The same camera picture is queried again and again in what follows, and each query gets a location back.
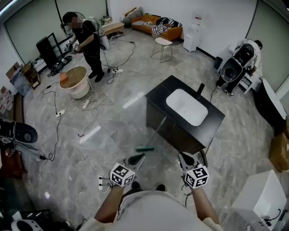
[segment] white shirt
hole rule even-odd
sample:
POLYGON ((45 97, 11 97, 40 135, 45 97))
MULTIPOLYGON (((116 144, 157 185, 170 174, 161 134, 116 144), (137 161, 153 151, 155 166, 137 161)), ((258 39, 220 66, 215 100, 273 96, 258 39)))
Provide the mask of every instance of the white shirt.
POLYGON ((251 39, 245 39, 245 40, 241 40, 237 43, 237 49, 234 52, 234 55, 239 51, 239 49, 242 47, 242 45, 244 44, 250 44, 252 45, 252 47, 254 48, 254 58, 251 59, 251 62, 248 63, 245 67, 259 67, 260 63, 261 63, 261 51, 259 46, 257 45, 257 43, 255 43, 253 40, 251 39))
POLYGON ((90 218, 80 231, 222 231, 211 218, 201 221, 174 197, 161 191, 142 191, 126 196, 114 223, 90 218))

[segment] black shirt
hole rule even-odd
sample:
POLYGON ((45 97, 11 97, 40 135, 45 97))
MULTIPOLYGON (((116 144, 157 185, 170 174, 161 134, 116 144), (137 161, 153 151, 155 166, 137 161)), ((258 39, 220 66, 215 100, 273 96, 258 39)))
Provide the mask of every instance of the black shirt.
MULTIPOLYGON (((83 22, 82 28, 72 29, 72 32, 75 34, 79 43, 83 43, 89 36, 91 36, 96 29, 94 25, 86 20, 83 22)), ((98 36, 94 34, 94 40, 88 45, 84 46, 82 50, 88 54, 97 54, 98 52, 98 36)))

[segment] sink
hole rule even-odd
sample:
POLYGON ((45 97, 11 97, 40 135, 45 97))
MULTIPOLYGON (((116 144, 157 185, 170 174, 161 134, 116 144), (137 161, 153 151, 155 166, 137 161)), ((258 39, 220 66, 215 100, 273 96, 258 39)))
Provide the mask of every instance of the sink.
POLYGON ((182 89, 175 90, 166 99, 167 105, 193 126, 199 126, 208 115, 208 109, 182 89))

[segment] person in white shirt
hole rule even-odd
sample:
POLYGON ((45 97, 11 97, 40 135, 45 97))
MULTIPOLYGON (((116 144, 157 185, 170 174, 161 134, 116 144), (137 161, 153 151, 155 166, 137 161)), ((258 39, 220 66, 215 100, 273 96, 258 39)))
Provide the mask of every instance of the person in white shirt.
MULTIPOLYGON (((254 58, 245 67, 243 67, 243 71, 240 74, 240 76, 238 78, 236 78, 233 82, 228 83, 227 87, 224 89, 224 92, 227 93, 230 97, 234 96, 232 91, 237 86, 239 81, 244 77, 246 71, 249 70, 250 74, 253 74, 257 70, 257 68, 260 66, 260 62, 261 62, 261 52, 260 51, 263 48, 263 45, 259 40, 253 41, 251 39, 246 39, 246 40, 239 41, 233 56, 239 51, 239 48, 244 44, 252 45, 252 47, 254 48, 254 58)), ((222 77, 220 77, 216 83, 217 88, 221 89, 221 86, 225 82, 226 81, 223 80, 222 77)))
POLYGON ((222 231, 203 189, 191 191, 197 216, 166 193, 164 185, 143 191, 134 181, 124 195, 122 187, 114 186, 80 231, 222 231))

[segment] faucet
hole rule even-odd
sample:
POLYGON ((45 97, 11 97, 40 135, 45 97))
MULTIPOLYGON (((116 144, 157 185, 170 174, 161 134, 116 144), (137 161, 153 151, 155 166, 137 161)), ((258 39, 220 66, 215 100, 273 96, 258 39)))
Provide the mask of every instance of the faucet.
POLYGON ((204 87, 205 87, 205 85, 203 83, 201 83, 200 87, 197 91, 197 94, 196 94, 196 99, 200 99, 200 95, 201 95, 202 91, 204 90, 204 87))

